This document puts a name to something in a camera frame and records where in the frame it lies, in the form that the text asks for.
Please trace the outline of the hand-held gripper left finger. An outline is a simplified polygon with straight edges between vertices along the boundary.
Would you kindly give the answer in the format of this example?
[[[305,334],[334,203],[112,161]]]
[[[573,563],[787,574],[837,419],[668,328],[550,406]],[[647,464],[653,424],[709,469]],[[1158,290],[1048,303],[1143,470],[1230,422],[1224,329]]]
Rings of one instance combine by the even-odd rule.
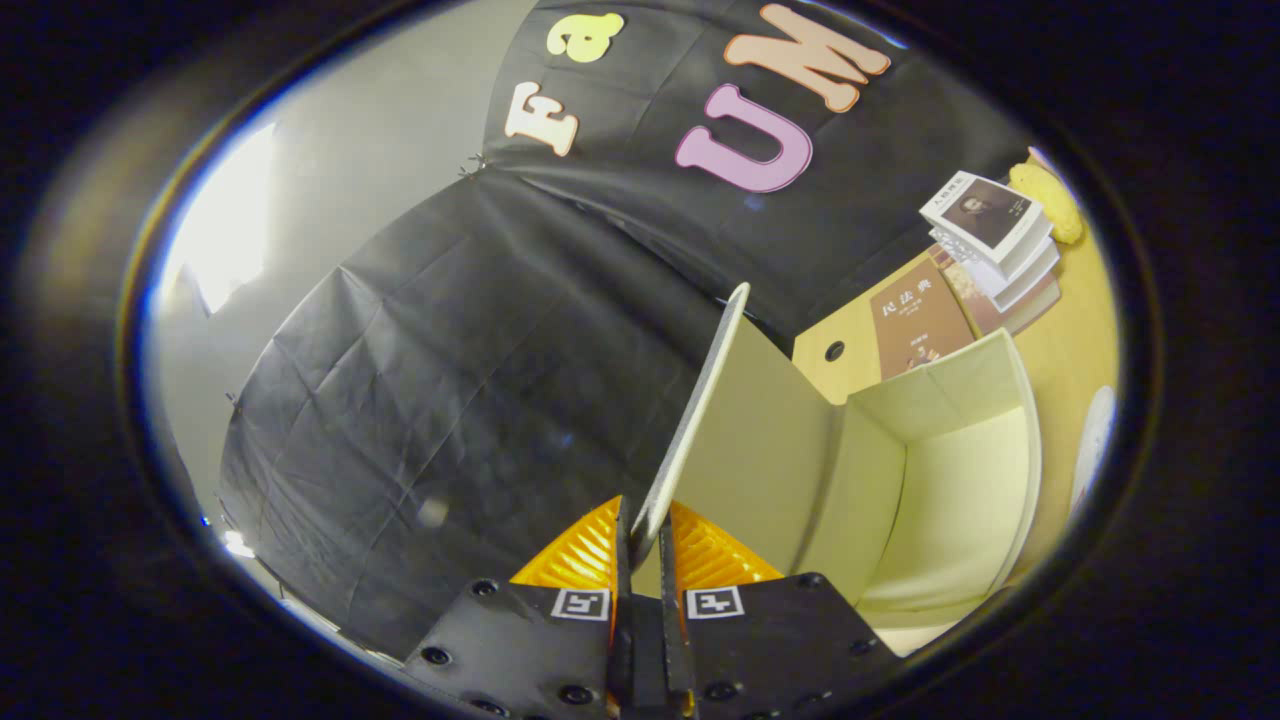
[[[512,578],[463,584],[406,660],[416,685],[498,719],[613,719],[630,676],[626,498],[573,521]]]

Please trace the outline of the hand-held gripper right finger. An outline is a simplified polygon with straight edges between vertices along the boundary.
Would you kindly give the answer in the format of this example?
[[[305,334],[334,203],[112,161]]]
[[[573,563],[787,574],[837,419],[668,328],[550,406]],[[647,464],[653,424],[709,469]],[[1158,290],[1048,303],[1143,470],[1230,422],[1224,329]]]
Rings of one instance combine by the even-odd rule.
[[[820,719],[899,656],[818,571],[785,575],[675,503],[659,536],[666,671],[680,719]]]

